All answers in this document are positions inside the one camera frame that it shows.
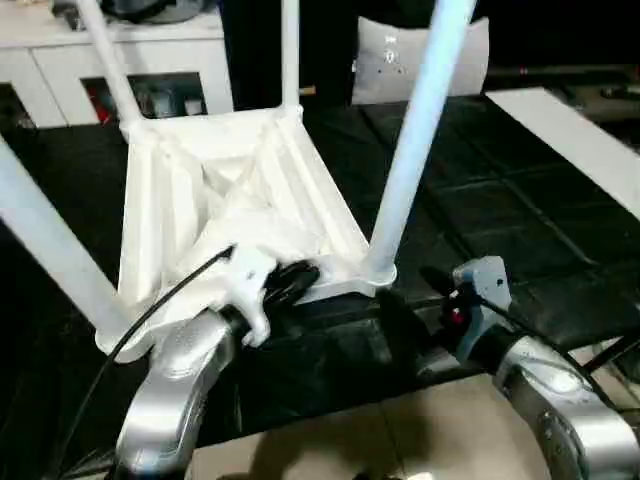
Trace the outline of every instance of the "gray pillow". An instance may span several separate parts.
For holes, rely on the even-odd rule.
[[[407,30],[360,17],[352,103],[386,103],[411,96],[428,29]],[[449,95],[480,93],[489,65],[489,19],[468,27]]]

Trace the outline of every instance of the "black table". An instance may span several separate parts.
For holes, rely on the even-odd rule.
[[[305,115],[366,235],[403,113],[404,105],[380,105]],[[127,156],[119,131],[87,126],[3,134],[115,282]],[[0,479],[27,479],[42,472],[103,355],[89,324],[11,235],[1,233],[12,282],[0,354]],[[400,248],[395,288],[435,328],[440,302],[418,267],[450,270],[487,254],[505,259],[517,307],[530,325],[566,348],[638,330],[640,223],[486,98],[451,99]],[[393,354],[390,320],[357,295],[274,319],[272,338],[244,352],[212,390],[199,443],[477,371],[412,368],[407,357],[413,352],[402,359]],[[67,465],[113,446],[145,371],[143,359],[107,375]]]

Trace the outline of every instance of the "white cabinet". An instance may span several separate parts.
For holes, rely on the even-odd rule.
[[[35,60],[26,48],[0,50],[0,83],[8,83],[38,128],[66,125]]]
[[[159,26],[113,24],[128,75],[194,73],[209,114],[233,110],[217,12]],[[72,32],[48,6],[0,0],[0,83],[11,83],[37,127],[97,123],[83,80],[103,76],[87,32]]]

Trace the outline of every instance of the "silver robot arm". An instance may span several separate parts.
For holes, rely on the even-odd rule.
[[[640,445],[631,426],[594,391],[577,363],[500,314],[511,303],[502,259],[468,262],[454,270],[453,280],[451,301],[466,289],[472,292],[467,297],[494,307],[476,301],[466,309],[468,323],[456,326],[455,356],[494,375],[496,388],[533,431],[553,480],[639,478]]]
[[[205,310],[167,335],[120,431],[119,469],[132,476],[186,470],[206,396],[247,331]]]

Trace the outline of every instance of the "tiled floor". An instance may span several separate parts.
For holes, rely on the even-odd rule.
[[[639,406],[606,369],[597,378],[619,406]],[[372,480],[549,479],[533,435],[487,375],[199,449],[189,479],[352,480],[363,472]]]

